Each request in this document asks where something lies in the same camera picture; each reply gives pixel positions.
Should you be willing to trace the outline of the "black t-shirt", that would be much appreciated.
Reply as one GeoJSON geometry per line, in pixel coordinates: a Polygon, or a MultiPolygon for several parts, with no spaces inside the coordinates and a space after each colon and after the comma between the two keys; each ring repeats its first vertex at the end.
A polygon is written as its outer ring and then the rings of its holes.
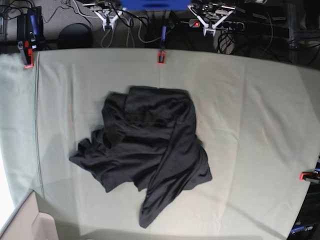
{"type": "Polygon", "coordinates": [[[81,140],[69,161],[88,171],[106,192],[124,183],[145,190],[142,228],[181,192],[212,180],[187,91],[132,86],[126,93],[109,93],[101,114],[103,127],[81,140]]]}

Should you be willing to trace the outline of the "black power strip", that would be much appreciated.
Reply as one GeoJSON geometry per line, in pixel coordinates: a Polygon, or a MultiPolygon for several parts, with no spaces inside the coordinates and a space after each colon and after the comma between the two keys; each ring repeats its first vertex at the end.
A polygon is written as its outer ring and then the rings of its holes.
{"type": "MultiPolygon", "coordinates": [[[[190,19],[187,23],[191,28],[204,28],[203,24],[198,19],[190,19]]],[[[216,27],[216,30],[241,32],[245,30],[245,24],[238,21],[223,21],[216,27]]]]}

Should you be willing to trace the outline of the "blue plastic box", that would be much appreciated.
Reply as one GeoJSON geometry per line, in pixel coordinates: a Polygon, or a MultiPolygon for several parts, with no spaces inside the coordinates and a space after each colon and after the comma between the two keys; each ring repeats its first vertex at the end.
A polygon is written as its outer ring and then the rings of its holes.
{"type": "Polygon", "coordinates": [[[160,10],[175,11],[186,10],[190,0],[121,0],[121,5],[132,11],[160,10]]]}

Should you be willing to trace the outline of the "black round base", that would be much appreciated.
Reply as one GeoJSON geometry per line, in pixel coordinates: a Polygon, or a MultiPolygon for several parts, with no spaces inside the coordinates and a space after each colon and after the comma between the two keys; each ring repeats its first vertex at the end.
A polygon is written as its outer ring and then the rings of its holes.
{"type": "Polygon", "coordinates": [[[57,48],[81,49],[93,46],[94,36],[91,28],[84,23],[73,23],[61,30],[57,38],[57,48]]]}

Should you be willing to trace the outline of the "red black clamp middle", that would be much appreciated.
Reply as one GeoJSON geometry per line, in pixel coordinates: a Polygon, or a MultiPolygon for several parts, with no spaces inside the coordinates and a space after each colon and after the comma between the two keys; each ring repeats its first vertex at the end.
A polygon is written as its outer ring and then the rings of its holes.
{"type": "Polygon", "coordinates": [[[157,63],[158,64],[164,64],[166,59],[166,51],[160,50],[157,55],[157,63]]]}

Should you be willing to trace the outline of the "red black clamp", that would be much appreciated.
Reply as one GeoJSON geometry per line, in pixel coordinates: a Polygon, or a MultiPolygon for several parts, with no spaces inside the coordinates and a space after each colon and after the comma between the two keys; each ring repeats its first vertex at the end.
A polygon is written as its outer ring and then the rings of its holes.
{"type": "Polygon", "coordinates": [[[308,171],[308,172],[302,172],[300,174],[299,179],[301,181],[306,181],[313,184],[319,184],[320,183],[320,172],[315,171],[308,171]]]}
{"type": "Polygon", "coordinates": [[[17,44],[17,48],[20,52],[20,56],[22,58],[24,67],[26,69],[32,68],[34,66],[34,62],[33,62],[33,49],[30,42],[28,40],[19,41],[17,44]]]}
{"type": "Polygon", "coordinates": [[[164,64],[166,59],[166,51],[160,50],[157,55],[157,63],[158,64],[164,64]]]}

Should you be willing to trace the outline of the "red black clamp left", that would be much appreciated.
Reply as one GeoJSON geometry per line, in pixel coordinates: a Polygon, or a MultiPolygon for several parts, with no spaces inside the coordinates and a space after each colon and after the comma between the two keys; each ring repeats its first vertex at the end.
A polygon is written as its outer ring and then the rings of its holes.
{"type": "Polygon", "coordinates": [[[19,41],[17,44],[17,48],[20,52],[20,56],[22,58],[24,67],[26,69],[32,68],[34,66],[34,62],[33,62],[33,49],[30,42],[28,40],[19,41]]]}

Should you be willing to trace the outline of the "light green table cloth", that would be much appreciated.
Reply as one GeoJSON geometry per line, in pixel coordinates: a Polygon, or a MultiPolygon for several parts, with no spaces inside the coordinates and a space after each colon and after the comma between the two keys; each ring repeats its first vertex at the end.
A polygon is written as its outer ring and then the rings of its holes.
{"type": "Polygon", "coordinates": [[[0,149],[10,194],[29,190],[61,240],[285,240],[320,153],[320,73],[208,52],[92,48],[42,51],[26,69],[0,57],[0,149]],[[148,227],[132,183],[107,193],[72,164],[102,126],[110,92],[130,86],[189,92],[210,182],[182,192],[148,227]]]}

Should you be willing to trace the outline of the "red black clamp right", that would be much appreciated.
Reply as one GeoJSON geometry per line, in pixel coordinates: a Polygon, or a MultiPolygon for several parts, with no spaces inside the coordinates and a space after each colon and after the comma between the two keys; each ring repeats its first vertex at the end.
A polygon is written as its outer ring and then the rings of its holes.
{"type": "Polygon", "coordinates": [[[320,183],[320,172],[315,171],[308,171],[308,172],[302,172],[300,174],[299,179],[301,181],[306,181],[313,184],[319,184],[320,183]]]}

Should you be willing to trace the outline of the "beige side table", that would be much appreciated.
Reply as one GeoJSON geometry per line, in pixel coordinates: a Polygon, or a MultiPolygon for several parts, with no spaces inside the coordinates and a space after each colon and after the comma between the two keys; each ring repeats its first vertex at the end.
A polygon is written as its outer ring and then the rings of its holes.
{"type": "Polygon", "coordinates": [[[29,190],[0,230],[2,240],[58,240],[55,219],[39,210],[36,193],[29,190]]]}

